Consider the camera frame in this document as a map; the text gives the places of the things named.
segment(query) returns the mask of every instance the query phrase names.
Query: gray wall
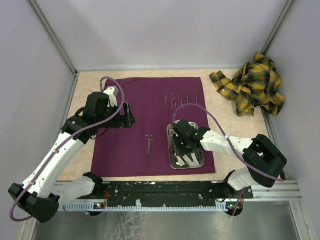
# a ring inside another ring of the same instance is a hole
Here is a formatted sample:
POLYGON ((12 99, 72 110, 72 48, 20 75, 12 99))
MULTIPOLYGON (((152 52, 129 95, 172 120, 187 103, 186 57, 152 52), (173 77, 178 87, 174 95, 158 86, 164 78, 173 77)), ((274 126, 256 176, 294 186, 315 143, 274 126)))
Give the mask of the gray wall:
POLYGON ((21 223, 9 218, 8 189, 54 143, 73 76, 26 0, 1 1, 0 33, 0 239, 14 240, 21 223))
POLYGON ((37 0, 78 70, 238 68, 286 0, 37 0))
POLYGON ((297 0, 268 53, 286 102, 272 117, 289 176, 297 179, 320 236, 320 1, 297 0))

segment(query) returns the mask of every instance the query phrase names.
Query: wooden table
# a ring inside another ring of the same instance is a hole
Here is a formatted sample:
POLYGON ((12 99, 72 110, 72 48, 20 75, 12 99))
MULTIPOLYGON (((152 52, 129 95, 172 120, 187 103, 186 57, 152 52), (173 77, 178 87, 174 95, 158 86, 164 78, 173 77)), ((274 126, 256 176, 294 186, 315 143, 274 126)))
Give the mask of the wooden table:
MULTIPOLYGON (((255 108, 254 116, 236 115, 236 104, 225 99, 217 93, 209 75, 218 72, 218 69, 200 70, 141 70, 141 71, 95 71, 81 72, 72 100, 69 117, 84 107, 88 95, 99 92, 99 81, 102 77, 109 76, 114 79, 124 78, 170 78, 170 77, 200 77, 203 84, 206 109, 211 112, 220 122, 227 134, 235 137, 253 138, 257 134, 268 136, 266 124, 260 107, 255 108)), ((222 72, 227 78, 232 78, 237 70, 224 69, 222 72)), ((219 132, 217 125, 208 116, 211 129, 219 132)), ((59 181, 72 181, 91 171, 95 141, 90 140, 81 151, 70 161, 59 181)), ((176 176, 137 176, 137 177, 104 177, 105 181, 221 181, 232 170, 241 169, 244 164, 237 158, 215 152, 214 164, 216 173, 198 175, 176 176)))

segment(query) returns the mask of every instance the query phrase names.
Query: yellow plaid cloth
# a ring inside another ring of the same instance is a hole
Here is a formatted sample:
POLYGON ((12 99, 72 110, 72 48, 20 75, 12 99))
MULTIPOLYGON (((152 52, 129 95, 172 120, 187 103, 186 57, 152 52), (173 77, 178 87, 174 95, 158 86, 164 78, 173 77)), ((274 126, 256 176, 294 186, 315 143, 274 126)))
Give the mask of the yellow plaid cloth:
POLYGON ((247 62, 230 80, 221 72, 210 74, 213 84, 225 98, 236 102, 236 114, 241 117, 255 113, 261 106, 277 116, 286 100, 278 93, 281 78, 275 63, 257 53, 254 62, 247 62))

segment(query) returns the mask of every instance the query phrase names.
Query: purple mat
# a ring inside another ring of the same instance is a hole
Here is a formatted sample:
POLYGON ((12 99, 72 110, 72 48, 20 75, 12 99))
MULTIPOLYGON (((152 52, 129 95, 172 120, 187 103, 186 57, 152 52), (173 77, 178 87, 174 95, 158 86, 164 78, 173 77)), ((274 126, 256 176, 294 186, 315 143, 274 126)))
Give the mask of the purple mat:
MULTIPOLYGON (((203 152, 204 166, 194 169, 175 170, 170 166, 167 126, 172 122, 173 90, 177 108, 190 102, 206 107, 204 90, 199 77, 126 78, 118 80, 124 90, 125 100, 130 103, 136 123, 131 128, 109 129, 95 141, 91 171, 100 177, 170 176, 215 173, 212 152, 203 152), (165 110, 166 91, 168 110, 165 110), (146 135, 153 135, 150 159, 146 135)), ((208 127, 207 114, 196 107, 181 109, 176 119, 195 122, 208 127)))

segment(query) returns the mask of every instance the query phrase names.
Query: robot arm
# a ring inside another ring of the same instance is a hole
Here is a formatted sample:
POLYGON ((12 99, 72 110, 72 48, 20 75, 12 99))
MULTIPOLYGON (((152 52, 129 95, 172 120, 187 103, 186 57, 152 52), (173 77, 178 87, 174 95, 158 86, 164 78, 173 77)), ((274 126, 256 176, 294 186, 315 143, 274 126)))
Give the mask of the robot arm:
POLYGON ((87 126, 106 120, 114 114, 119 108, 117 103, 118 92, 117 87, 111 86, 104 92, 93 92, 89 95, 85 107, 79 109, 74 116, 66 121, 54 146, 37 169, 22 184, 14 183, 10 187, 9 193, 16 200, 22 191, 32 184, 17 204, 21 209, 41 223, 45 223, 56 214, 59 206, 99 191, 103 180, 91 172, 84 174, 75 181, 62 182, 60 185, 55 185, 55 183, 70 160, 89 139, 97 135, 99 129, 130 128, 135 123, 136 120, 131 113, 128 102, 123 105, 124 115, 118 113, 112 120, 76 135, 58 152, 56 152, 56 149, 72 134, 87 126), (51 161, 46 165, 37 180, 32 182, 35 175, 41 171, 47 159, 54 152, 55 155, 51 161))
MULTIPOLYGON (((239 156, 242 157, 247 166, 253 166, 273 178, 277 178, 287 164, 287 159, 277 147, 261 134, 252 139, 224 136, 207 127, 201 127, 197 130, 185 120, 176 122, 173 125, 173 130, 173 140, 177 151, 180 157, 184 159, 187 158, 187 154, 192 153, 195 149, 220 152, 233 157, 239 156)), ((261 175, 247 166, 230 172, 225 180, 235 191, 253 185, 271 188, 275 184, 274 179, 261 175)))

